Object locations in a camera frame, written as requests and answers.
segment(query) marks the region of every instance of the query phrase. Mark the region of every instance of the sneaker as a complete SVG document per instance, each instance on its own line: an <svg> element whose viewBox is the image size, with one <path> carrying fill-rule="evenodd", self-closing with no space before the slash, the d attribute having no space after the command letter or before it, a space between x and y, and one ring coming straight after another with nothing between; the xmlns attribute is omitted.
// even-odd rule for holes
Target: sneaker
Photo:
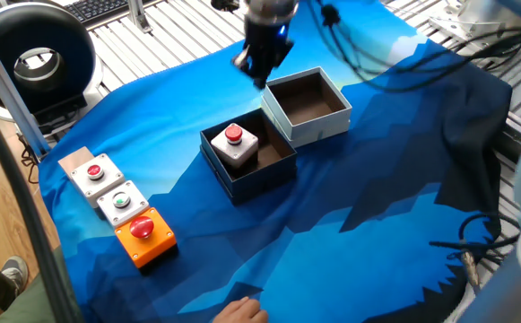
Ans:
<svg viewBox="0 0 521 323"><path fill-rule="evenodd" d="M15 295L19 295L25 290L25 287L27 287L27 281L29 281L29 268L27 267L25 260L21 257L13 256L7 259L3 269L1 269L1 274L11 279L15 284Z"/></svg>

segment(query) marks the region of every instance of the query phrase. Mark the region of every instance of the finger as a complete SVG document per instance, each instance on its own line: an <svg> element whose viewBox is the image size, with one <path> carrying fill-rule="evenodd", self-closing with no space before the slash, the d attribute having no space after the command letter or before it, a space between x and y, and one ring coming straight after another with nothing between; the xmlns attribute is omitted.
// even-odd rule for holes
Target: finger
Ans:
<svg viewBox="0 0 521 323"><path fill-rule="evenodd" d="M265 310L260 310L255 316L251 319L254 323L268 323L268 312Z"/></svg>
<svg viewBox="0 0 521 323"><path fill-rule="evenodd" d="M242 305L244 305L244 303L246 303L246 301L248 301L248 296L246 296L245 298L241 299L240 301L232 301L230 304L226 305L224 310L222 310L222 312L220 312L218 314L218 316L220 316L220 315L228 315L228 314L234 313Z"/></svg>
<svg viewBox="0 0 521 323"><path fill-rule="evenodd" d="M245 318L252 318L260 310L260 302L257 300L248 300L237 310Z"/></svg>

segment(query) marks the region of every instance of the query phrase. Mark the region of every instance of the red push button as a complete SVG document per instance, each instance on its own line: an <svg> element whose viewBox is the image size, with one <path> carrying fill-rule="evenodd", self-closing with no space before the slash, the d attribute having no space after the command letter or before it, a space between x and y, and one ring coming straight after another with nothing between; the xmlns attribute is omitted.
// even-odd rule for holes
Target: red push button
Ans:
<svg viewBox="0 0 521 323"><path fill-rule="evenodd" d="M148 216L139 216L131 222L131 234L138 239L148 238L154 230L154 223Z"/></svg>
<svg viewBox="0 0 521 323"><path fill-rule="evenodd" d="M230 125L226 128L224 134L226 135L229 143L237 144L242 139L242 128L237 125Z"/></svg>
<svg viewBox="0 0 521 323"><path fill-rule="evenodd" d="M97 180L102 177L102 175L104 174L104 171L102 170L102 168L99 165L92 165L87 170L87 174L89 174L89 179Z"/></svg>

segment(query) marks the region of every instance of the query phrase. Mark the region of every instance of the human hand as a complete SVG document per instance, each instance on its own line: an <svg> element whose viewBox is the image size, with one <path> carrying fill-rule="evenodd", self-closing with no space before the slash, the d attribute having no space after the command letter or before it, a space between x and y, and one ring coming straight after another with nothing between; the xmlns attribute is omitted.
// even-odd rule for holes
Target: human hand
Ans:
<svg viewBox="0 0 521 323"><path fill-rule="evenodd" d="M260 302L248 297L228 304L213 323L268 323L268 313L260 310Z"/></svg>

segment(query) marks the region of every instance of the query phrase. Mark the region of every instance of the red button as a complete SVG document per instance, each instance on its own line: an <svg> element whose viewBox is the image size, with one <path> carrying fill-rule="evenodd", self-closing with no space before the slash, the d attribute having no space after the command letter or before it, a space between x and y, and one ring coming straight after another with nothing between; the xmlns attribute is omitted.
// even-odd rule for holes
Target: red button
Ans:
<svg viewBox="0 0 521 323"><path fill-rule="evenodd" d="M238 141L242 137L242 128L232 125L226 128L224 134L230 141Z"/></svg>
<svg viewBox="0 0 521 323"><path fill-rule="evenodd" d="M154 223L148 216L139 216L131 222L131 234L138 239L148 238L154 230Z"/></svg>
<svg viewBox="0 0 521 323"><path fill-rule="evenodd" d="M91 176L99 175L99 173L100 173L100 166L99 165L92 165L91 167L89 167L87 172Z"/></svg>

